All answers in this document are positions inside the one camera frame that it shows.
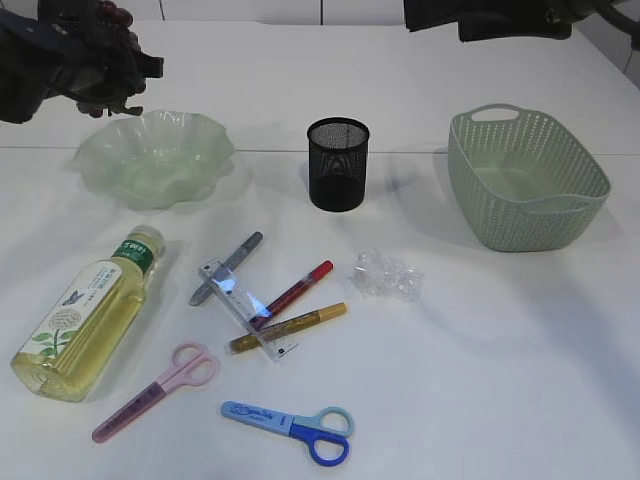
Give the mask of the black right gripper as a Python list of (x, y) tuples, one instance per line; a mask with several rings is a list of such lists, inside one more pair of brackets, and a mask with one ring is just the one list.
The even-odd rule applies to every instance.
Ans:
[(458, 25), (462, 42), (512, 37), (568, 39), (570, 23), (555, 19), (545, 1), (404, 0), (410, 32)]

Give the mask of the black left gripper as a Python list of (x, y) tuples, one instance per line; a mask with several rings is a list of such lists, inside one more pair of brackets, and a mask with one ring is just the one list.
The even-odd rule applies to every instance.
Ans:
[[(37, 19), (53, 29), (62, 39), (68, 40), (65, 47), (63, 67), (52, 81), (55, 91), (68, 98), (87, 101), (80, 96), (83, 87), (98, 82), (92, 61), (97, 53), (92, 47), (92, 40), (98, 33), (95, 17), (97, 1), (39, 1), (37, 3)], [(164, 74), (164, 59), (147, 56), (145, 77), (160, 79)]]

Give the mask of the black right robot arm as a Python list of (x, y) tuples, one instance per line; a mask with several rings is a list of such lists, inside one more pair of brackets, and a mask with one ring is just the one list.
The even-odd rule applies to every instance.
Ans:
[(404, 0), (404, 21), (411, 32), (455, 23), (462, 42), (511, 37), (565, 40), (572, 26), (597, 14), (609, 25), (639, 38), (639, 22), (616, 8), (615, 1), (573, 0)]

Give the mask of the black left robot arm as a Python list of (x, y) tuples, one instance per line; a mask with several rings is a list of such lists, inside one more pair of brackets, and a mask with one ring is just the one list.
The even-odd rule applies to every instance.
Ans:
[(144, 53), (132, 14), (111, 1), (39, 1), (30, 18), (1, 10), (1, 120), (30, 121), (55, 97), (93, 118), (139, 116), (129, 98), (164, 73), (164, 59)]

